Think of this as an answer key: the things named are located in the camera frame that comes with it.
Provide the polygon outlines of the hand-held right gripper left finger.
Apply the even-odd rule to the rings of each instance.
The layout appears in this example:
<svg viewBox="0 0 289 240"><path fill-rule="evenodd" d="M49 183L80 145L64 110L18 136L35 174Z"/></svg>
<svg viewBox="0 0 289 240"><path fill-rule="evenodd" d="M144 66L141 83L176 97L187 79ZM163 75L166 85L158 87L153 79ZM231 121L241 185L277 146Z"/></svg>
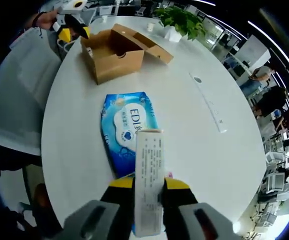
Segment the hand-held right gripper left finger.
<svg viewBox="0 0 289 240"><path fill-rule="evenodd" d="M133 177L113 180L100 200L91 200L64 222L65 240L128 240L134 220Z"/></svg>

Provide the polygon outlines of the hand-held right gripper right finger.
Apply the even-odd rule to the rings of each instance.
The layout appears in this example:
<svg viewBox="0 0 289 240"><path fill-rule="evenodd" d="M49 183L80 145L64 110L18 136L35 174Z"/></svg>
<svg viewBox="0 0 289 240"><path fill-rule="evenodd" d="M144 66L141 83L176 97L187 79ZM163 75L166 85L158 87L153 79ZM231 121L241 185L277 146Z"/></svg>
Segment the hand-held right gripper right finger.
<svg viewBox="0 0 289 240"><path fill-rule="evenodd" d="M166 177L162 190L163 224L169 240L237 240L232 222L205 202L189 185Z"/></svg>

